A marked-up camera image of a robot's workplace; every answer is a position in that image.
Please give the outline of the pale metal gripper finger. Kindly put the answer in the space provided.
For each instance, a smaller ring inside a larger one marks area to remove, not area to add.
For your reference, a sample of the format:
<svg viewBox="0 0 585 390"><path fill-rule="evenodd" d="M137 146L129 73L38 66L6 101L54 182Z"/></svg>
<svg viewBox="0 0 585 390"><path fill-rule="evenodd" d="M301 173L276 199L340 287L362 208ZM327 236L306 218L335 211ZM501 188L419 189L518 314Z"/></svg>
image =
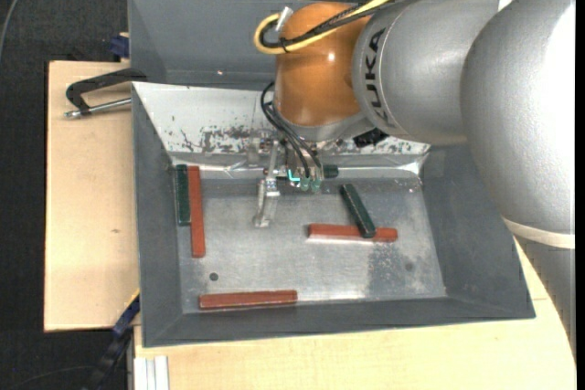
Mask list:
<svg viewBox="0 0 585 390"><path fill-rule="evenodd" d="M266 182L264 179L258 182L257 186L257 207L253 217L253 224L255 227L263 227L265 224L265 205L266 205Z"/></svg>
<svg viewBox="0 0 585 390"><path fill-rule="evenodd" d="M280 200L280 192L278 190L266 190L263 196L263 205L261 209L261 226L268 227L274 219L278 202Z"/></svg>

